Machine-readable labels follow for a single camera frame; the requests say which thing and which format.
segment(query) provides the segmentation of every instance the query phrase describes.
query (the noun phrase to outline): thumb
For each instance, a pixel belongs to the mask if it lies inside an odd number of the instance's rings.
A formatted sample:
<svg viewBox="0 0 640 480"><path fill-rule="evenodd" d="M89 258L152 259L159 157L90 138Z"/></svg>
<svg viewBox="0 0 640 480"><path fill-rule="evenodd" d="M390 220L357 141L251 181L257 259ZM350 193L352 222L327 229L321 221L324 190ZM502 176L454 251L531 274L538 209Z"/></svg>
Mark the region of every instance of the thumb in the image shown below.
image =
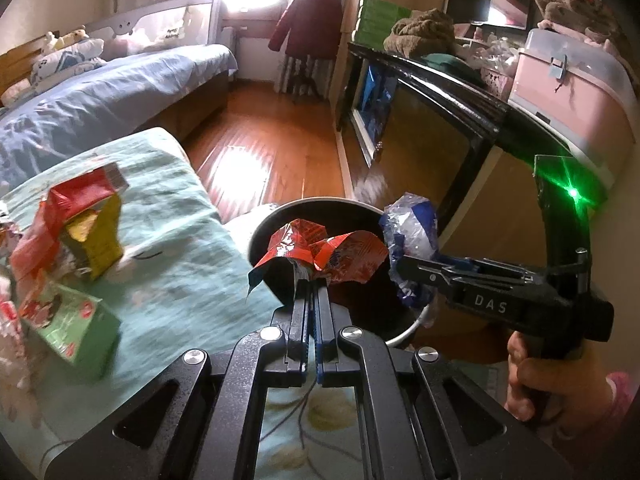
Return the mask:
<svg viewBox="0 0 640 480"><path fill-rule="evenodd" d="M577 361L556 359L524 359L518 366L518 380L534 390L570 395L580 388L577 364Z"/></svg>

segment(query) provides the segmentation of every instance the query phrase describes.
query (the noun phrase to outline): blue plastic wrapper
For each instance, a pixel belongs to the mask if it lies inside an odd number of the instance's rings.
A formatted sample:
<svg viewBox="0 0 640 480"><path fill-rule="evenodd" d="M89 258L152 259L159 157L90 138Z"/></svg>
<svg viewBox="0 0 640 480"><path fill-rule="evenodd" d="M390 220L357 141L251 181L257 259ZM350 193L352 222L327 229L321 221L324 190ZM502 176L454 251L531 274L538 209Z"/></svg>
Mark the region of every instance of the blue plastic wrapper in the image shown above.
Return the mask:
<svg viewBox="0 0 640 480"><path fill-rule="evenodd" d="M435 208L427 198L405 193L392 205L385 207L385 213L380 218L380 227L389 249L389 276L398 286L398 297L402 304L419 314L433 301L435 289L402 279L397 266L403 255L424 260L437 259L438 220ZM430 307L429 315L422 324L431 326L436 314L436 309Z"/></svg>

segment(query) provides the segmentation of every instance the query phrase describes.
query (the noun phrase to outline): white headboard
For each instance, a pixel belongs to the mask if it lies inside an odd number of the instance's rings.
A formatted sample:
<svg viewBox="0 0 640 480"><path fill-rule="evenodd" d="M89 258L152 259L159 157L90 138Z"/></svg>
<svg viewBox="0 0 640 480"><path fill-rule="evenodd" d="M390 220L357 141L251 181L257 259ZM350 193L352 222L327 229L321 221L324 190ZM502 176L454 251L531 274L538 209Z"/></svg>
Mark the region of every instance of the white headboard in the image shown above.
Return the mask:
<svg viewBox="0 0 640 480"><path fill-rule="evenodd" d="M162 12L163 10L179 9L180 7L203 4L211 4L207 44L215 43L219 28L220 0L162 0L161 2L156 2L148 6L138 7L137 9L128 10L127 12L114 14L110 18L105 18L98 22L89 23L85 26L85 30L90 35L96 30L110 28L114 34L122 36L124 34L131 34L136 23L143 16Z"/></svg>

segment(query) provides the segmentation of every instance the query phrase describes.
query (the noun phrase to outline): bed frame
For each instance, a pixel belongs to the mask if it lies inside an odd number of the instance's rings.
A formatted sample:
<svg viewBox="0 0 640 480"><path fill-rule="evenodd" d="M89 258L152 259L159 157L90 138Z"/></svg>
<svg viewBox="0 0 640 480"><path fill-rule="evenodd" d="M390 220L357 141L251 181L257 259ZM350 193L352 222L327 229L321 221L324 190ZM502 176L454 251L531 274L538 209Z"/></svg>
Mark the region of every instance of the bed frame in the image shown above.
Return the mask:
<svg viewBox="0 0 640 480"><path fill-rule="evenodd" d="M109 27L115 38L131 34L136 23L143 16L163 10L203 4L211 4L207 44L215 43L220 28L220 0L163 0L89 23L85 26L85 30L91 35L96 30ZM0 94L21 79L29 78L31 66L40 55L40 49L45 42L46 38L41 36L0 56ZM204 119L226 107L227 94L228 73L225 71L141 124L136 131L160 126L182 142Z"/></svg>

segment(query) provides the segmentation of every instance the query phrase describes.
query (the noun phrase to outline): red jacket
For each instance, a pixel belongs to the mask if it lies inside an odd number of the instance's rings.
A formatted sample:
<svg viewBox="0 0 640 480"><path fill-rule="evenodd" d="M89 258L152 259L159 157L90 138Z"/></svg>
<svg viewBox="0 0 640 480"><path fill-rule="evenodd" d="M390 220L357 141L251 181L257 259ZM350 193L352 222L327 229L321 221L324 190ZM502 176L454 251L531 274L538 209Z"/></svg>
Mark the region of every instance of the red jacket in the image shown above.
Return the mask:
<svg viewBox="0 0 640 480"><path fill-rule="evenodd" d="M279 51L290 29L287 56L333 59L340 44L341 23L338 0L293 0L276 25L269 48Z"/></svg>

